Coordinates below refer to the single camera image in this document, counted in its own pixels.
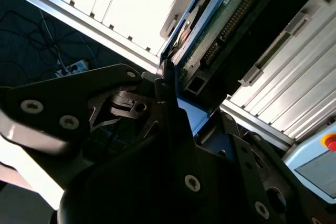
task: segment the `emergency stop button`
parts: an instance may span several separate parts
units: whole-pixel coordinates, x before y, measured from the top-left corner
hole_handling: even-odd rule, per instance
[[[336,133],[329,133],[322,138],[322,145],[330,151],[336,152]]]

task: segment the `gray cable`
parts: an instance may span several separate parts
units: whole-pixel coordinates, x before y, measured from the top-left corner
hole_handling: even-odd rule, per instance
[[[44,19],[43,12],[41,11],[41,9],[40,9],[39,11],[40,11],[40,13],[41,13],[41,16],[42,16],[42,19],[43,19],[43,23],[44,23],[44,25],[46,26],[47,32],[48,32],[48,34],[49,34],[49,36],[50,36],[50,38],[51,38],[51,41],[54,42],[54,38],[53,38],[53,36],[51,35],[51,32],[50,32],[50,30],[49,30],[49,27],[48,27],[48,25],[47,25],[46,20]],[[65,71],[65,72],[71,74],[71,72],[66,68],[66,66],[65,66],[64,63],[63,63],[63,60],[62,60],[61,55],[60,55],[60,53],[59,53],[59,48],[57,47],[56,44],[54,44],[54,46],[55,46],[55,48],[57,49],[57,56],[58,56],[58,61],[59,61],[59,63],[60,63],[61,66],[64,68],[64,71]]]

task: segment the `circuit board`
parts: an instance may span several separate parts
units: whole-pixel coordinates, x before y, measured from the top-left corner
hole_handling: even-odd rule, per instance
[[[180,68],[180,81],[186,78],[200,60],[210,64],[220,49],[217,37],[225,42],[254,0],[223,0],[208,25],[192,47]]]

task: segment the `power strip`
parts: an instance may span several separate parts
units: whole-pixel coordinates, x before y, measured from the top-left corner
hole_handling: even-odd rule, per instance
[[[80,60],[66,67],[69,72],[64,69],[56,71],[55,75],[57,77],[69,76],[74,73],[81,73],[89,70],[89,64],[85,60]]]

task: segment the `red button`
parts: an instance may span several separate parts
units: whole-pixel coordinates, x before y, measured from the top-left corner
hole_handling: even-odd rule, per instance
[[[331,136],[327,138],[325,144],[330,151],[336,152],[336,136]]]

